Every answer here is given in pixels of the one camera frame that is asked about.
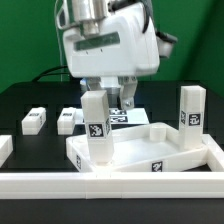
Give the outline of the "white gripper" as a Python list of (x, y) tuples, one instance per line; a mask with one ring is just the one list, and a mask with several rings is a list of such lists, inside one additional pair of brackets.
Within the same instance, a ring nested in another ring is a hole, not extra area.
[(121, 108), (133, 109), (135, 76), (154, 74), (160, 64), (150, 4), (65, 1), (62, 18), (63, 46), (72, 76), (88, 77), (88, 92), (102, 90), (99, 77), (120, 77)]

